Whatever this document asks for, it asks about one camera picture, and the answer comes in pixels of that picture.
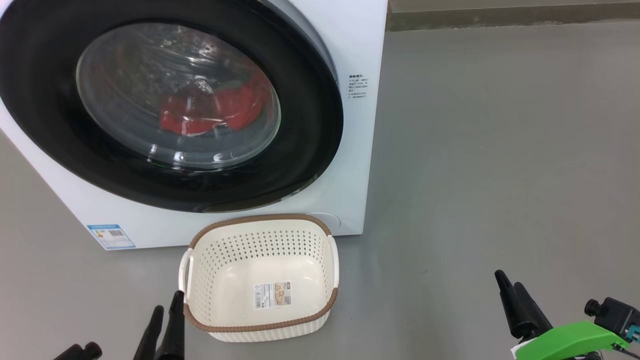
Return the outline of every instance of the front-loading washer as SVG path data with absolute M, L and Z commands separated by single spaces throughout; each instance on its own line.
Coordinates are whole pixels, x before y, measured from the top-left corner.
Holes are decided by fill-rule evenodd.
M 0 127 L 105 249 L 363 231 L 386 0 L 0 0 Z

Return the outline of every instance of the laundry basket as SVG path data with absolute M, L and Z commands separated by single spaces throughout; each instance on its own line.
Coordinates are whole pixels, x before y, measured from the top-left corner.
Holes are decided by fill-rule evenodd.
M 222 341 L 310 334 L 338 294 L 338 252 L 329 229 L 308 215 L 264 215 L 200 231 L 180 262 L 184 315 Z

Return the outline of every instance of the round glass door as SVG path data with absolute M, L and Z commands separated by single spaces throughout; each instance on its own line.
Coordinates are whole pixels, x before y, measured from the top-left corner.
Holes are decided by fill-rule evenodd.
M 216 36 L 173 24 L 111 30 L 84 51 L 76 86 L 110 136 L 148 161 L 217 170 L 262 152 L 280 125 L 273 85 Z

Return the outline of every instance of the washing machine door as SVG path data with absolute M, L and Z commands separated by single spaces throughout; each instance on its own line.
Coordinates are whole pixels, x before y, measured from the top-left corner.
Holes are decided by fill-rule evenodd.
M 77 176 L 180 211 L 279 201 L 342 136 L 326 57 L 257 0 L 15 0 L 0 20 L 0 96 Z

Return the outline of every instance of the perforated basket wall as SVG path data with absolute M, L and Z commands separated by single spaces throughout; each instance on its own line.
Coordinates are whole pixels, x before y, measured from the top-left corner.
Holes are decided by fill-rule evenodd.
M 308 300 L 311 306 L 319 308 L 317 312 L 260 323 L 264 313 L 242 308 L 242 313 L 237 314 L 237 321 L 229 320 L 228 314 L 221 320 L 215 307 L 220 303 L 220 294 L 216 291 L 221 291 L 223 272 L 228 275 L 229 269 L 240 264 L 256 272 L 256 266 L 264 265 L 265 269 L 258 271 L 263 274 L 282 270 L 285 266 L 278 267 L 278 264 L 283 261 L 298 259 L 307 259 L 307 263 L 317 266 L 318 296 Z M 243 277 L 242 281 L 247 281 L 247 278 L 250 276 Z M 180 264 L 179 287 L 186 294 L 185 317 L 222 341 L 280 340 L 314 332 L 328 318 L 337 296 L 338 283 L 339 260 L 333 237 L 322 222 L 307 215 L 265 215 L 210 225 L 196 235 Z M 239 325 L 229 326 L 230 322 Z

